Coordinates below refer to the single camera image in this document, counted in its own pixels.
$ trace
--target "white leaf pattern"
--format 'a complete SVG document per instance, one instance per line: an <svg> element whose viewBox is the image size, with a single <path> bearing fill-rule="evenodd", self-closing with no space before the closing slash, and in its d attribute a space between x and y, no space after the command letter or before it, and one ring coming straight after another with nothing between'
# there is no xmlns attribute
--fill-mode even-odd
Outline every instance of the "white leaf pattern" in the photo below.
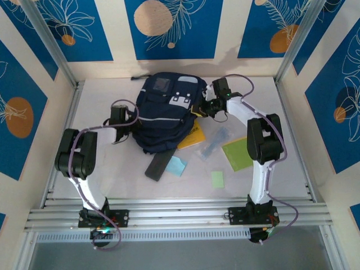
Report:
<svg viewBox="0 0 360 270"><path fill-rule="evenodd" d="M293 9L290 9L287 0L266 0L263 6L268 9L270 19L275 21L280 30L286 32L287 43L293 39L294 25L304 16L312 0L299 0Z"/></svg>
<svg viewBox="0 0 360 270"><path fill-rule="evenodd" d="M342 120L349 120L349 142L360 139L360 28L349 42L343 61L342 74L345 75L344 84L347 96L339 107L343 108Z"/></svg>
<svg viewBox="0 0 360 270"><path fill-rule="evenodd" d="M337 0L336 2L333 2L333 1L329 2L329 0L327 0L324 4L324 7L322 8L322 11L317 16L317 19L319 19L320 22L323 22L325 12L329 12L329 13L335 12L336 10L338 10L340 3L342 1L343 0Z"/></svg>
<svg viewBox="0 0 360 270"><path fill-rule="evenodd" d="M192 24L190 15L200 10L206 2L206 0L202 0L199 7L193 10L195 6L194 3L197 1L198 0L164 0L163 4L170 11L173 18L173 24L166 33L148 37L148 40L145 41L145 43L150 43L147 51L159 44L161 44L161 47L164 47L169 43L176 44L181 39L181 36L186 34L187 28L191 30Z"/></svg>
<svg viewBox="0 0 360 270"><path fill-rule="evenodd" d="M21 6L9 0L1 1L17 20L33 29ZM56 29L55 33L59 35L66 33L73 38L79 37L89 42L93 40L92 34L86 27L94 24L95 17L79 12L78 0L38 0L35 4L48 27Z"/></svg>
<svg viewBox="0 0 360 270"><path fill-rule="evenodd" d="M0 61L0 79L5 75L7 65L7 62ZM11 119L12 116L26 119L25 112L26 109L20 111L8 105L0 94L0 123L3 123L6 118Z"/></svg>

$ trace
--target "light green sticky note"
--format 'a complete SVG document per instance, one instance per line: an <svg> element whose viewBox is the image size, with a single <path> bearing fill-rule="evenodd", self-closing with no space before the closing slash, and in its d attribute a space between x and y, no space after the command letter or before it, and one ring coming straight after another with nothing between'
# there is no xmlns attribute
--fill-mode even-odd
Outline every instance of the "light green sticky note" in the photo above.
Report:
<svg viewBox="0 0 360 270"><path fill-rule="evenodd" d="M253 165L253 160L248 153L247 139L237 139L222 146L234 172Z"/></svg>
<svg viewBox="0 0 360 270"><path fill-rule="evenodd" d="M213 181L213 188L224 188L223 172L211 172L211 180Z"/></svg>

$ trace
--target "black mounting plate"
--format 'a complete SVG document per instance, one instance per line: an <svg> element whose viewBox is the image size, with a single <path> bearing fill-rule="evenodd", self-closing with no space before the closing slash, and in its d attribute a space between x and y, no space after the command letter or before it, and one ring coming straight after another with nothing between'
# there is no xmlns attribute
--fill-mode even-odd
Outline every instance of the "black mounting plate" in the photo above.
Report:
<svg viewBox="0 0 360 270"><path fill-rule="evenodd" d="M119 228L127 228L129 223L129 210L109 210L108 217L115 222L115 224ZM95 228L95 227L109 227L113 228L114 226L111 225L109 222L104 221L103 224L93 224L88 220L79 219L78 227L79 228Z"/></svg>
<svg viewBox="0 0 360 270"><path fill-rule="evenodd" d="M249 215L246 207L230 207L228 208L230 225L254 225L254 224L272 224L273 221L269 217L272 216L279 223L278 212L275 206L271 207L271 211L267 214Z"/></svg>

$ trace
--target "cream wall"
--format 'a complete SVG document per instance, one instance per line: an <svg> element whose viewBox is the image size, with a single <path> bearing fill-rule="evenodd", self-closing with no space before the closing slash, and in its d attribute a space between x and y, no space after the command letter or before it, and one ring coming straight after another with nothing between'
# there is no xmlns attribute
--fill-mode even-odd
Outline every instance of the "cream wall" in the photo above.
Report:
<svg viewBox="0 0 360 270"><path fill-rule="evenodd" d="M334 173L304 94L359 16L359 1L346 0L299 76L291 68L280 85L310 177L328 206L351 269L360 266L360 232L349 209L360 203L360 163Z"/></svg>
<svg viewBox="0 0 360 270"><path fill-rule="evenodd" d="M213 60L137 61L124 1L95 0L114 61L71 62L78 80L85 78L131 77L157 71L174 71L198 76L241 73L273 76L282 58L238 59L242 36L253 0L223 0L220 27Z"/></svg>
<svg viewBox="0 0 360 270"><path fill-rule="evenodd" d="M0 40L48 98L21 179L16 181L0 173L0 213L7 217L0 235L0 268L7 270L17 256L29 210L39 207L73 90L61 72L55 81L50 78L1 8L0 25Z"/></svg>

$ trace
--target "purple cable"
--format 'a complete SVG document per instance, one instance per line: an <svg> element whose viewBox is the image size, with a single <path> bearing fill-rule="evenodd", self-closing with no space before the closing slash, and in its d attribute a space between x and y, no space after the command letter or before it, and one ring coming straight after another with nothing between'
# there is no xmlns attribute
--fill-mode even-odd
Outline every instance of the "purple cable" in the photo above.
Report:
<svg viewBox="0 0 360 270"><path fill-rule="evenodd" d="M299 217L299 211L297 210L297 208L291 204L288 204L287 202L285 201L282 201L282 200L279 200L277 198L275 198L274 196L272 196L269 192L269 182L270 182L270 173L271 173L271 170L273 169L273 167L279 163L279 162L282 162L284 161L286 158L287 158L287 149L286 149L286 146L285 146L285 143L284 143L284 139L281 137L280 135L280 132L277 130L277 128L274 126L274 124L265 116L265 115L262 115L261 113L257 112L256 109L254 109L253 107L251 107L249 104L247 104L245 101L242 101L242 103L248 108L250 109L251 111L253 111L255 114L259 115L261 118L263 118L267 123L268 125L274 130L276 136L278 137L280 143L281 143L281 146L283 148L283 153L284 153L284 156L278 160L275 160L273 162L270 163L269 167L268 167L268 172L266 174L266 180L265 180L265 192L267 193L267 195L270 197L270 199L274 200L274 201L277 201L278 203L280 204L283 204L283 205L286 205L288 207L291 207L295 210L295 218L288 224L285 226L285 228L283 228L280 232L283 232L285 229L289 228L291 225L293 225L296 220L298 219Z"/></svg>
<svg viewBox="0 0 360 270"><path fill-rule="evenodd" d="M230 76L242 77L242 78L246 79L246 80L251 84L251 90L248 91L248 93L244 94L244 95L242 96L242 98L244 98L244 97L246 97L246 96L248 96L249 94L251 94L251 93L254 92L255 85L254 85L253 81L250 80L249 77L247 77L247 76L245 76L245 75L241 75L241 74L228 74L228 75L222 76L221 79L226 78L226 77L230 77Z"/></svg>
<svg viewBox="0 0 360 270"><path fill-rule="evenodd" d="M111 107L113 107L116 103L118 102L122 102L122 101L125 101L125 102L128 102L130 104L132 104L134 107L135 107L135 110L136 110L136 117L133 121L131 121L130 123L126 123L126 124L116 124L116 125L99 125L97 127L92 127L92 128L85 128L83 130L81 130L79 132L79 134L75 137L75 140L74 140L74 143L73 143L73 146L71 147L71 151L70 151L70 156L69 156L69 163L68 163L68 168L69 168L69 176L70 178L75 182L76 185L78 185L78 191L79 191L79 194L81 196L81 198L100 216L102 216L103 218L105 218L116 230L117 232L119 233L119 241L116 243L115 246L113 247L109 247L109 248L102 248L102 247L97 247L95 246L95 238L92 240L92 244L94 246L95 249L97 250L101 250L101 251L110 251L110 250L115 250L119 245L120 245L120 242L122 240L122 233L120 232L120 229L119 227L115 224L115 222L113 222L110 218L108 218L106 215L104 215L99 209L97 209L93 204L91 204L89 202L89 200L85 197L85 194L83 193L83 190L81 189L80 185L79 185L79 181L77 178L74 177L73 173L71 172L71 168L72 168L72 164L73 164L73 157L74 157L74 152L75 152L75 149L76 149L76 145L78 144L78 141L81 137L82 134L84 134L85 132L88 132L88 131L94 131L96 129L101 129L101 128L118 128L118 127L126 127L126 126L129 126L129 125L132 125L134 124L137 120L138 120L138 117L139 117L139 109L138 107L135 105L135 103L133 103L132 101L130 100L116 100L115 102L113 102L111 104Z"/></svg>

